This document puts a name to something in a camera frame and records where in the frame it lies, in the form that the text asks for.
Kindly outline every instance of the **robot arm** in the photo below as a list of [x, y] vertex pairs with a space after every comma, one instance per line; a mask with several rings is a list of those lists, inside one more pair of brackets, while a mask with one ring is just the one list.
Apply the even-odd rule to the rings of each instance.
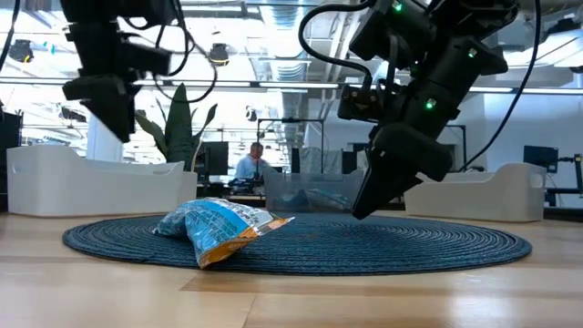
[[[376, 88], [370, 76], [360, 88], [346, 86], [338, 109], [339, 118], [376, 124], [369, 169], [353, 206], [353, 216], [363, 219], [421, 183], [417, 173], [439, 181], [451, 169], [449, 151], [436, 139], [479, 76], [507, 72], [502, 49], [481, 40], [514, 21], [519, 7], [516, 0], [434, 0], [427, 7], [415, 0], [369, 0], [359, 6], [369, 11], [350, 49], [361, 59], [378, 56], [390, 64]], [[394, 85], [396, 68], [409, 68], [409, 85]]]

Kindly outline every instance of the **white planter box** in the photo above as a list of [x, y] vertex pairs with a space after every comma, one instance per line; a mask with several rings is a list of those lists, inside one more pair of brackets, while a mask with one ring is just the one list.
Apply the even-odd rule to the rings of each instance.
[[87, 160], [57, 145], [7, 151], [8, 210], [41, 217], [159, 213], [196, 197], [184, 163]]
[[408, 215], [465, 220], [528, 222], [543, 220], [544, 168], [506, 164], [496, 173], [450, 173], [444, 181], [424, 182], [404, 194]]

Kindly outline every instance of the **round rug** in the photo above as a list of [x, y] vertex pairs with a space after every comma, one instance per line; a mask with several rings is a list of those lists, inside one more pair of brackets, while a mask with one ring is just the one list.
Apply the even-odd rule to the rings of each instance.
[[[290, 275], [442, 272], [517, 261], [532, 251], [528, 241], [515, 235], [465, 224], [386, 217], [358, 221], [338, 214], [295, 216], [205, 270]], [[66, 231], [63, 242], [101, 258], [198, 269], [188, 239], [152, 233], [161, 218], [103, 220]]]

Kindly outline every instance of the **chip bag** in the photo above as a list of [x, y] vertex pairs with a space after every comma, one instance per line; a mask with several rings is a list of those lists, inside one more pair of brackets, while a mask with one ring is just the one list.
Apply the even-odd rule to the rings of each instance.
[[222, 261], [261, 235], [280, 228], [282, 219], [266, 210], [223, 199], [191, 200], [162, 219], [154, 233], [189, 238], [202, 269]]

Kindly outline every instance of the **person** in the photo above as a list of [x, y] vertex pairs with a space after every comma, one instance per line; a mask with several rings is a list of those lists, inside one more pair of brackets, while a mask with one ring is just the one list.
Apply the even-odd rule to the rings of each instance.
[[237, 164], [235, 178], [255, 178], [257, 172], [259, 172], [259, 175], [262, 175], [263, 169], [268, 168], [270, 165], [261, 156], [263, 156], [263, 145], [259, 142], [253, 142], [249, 154], [240, 159], [239, 164]]

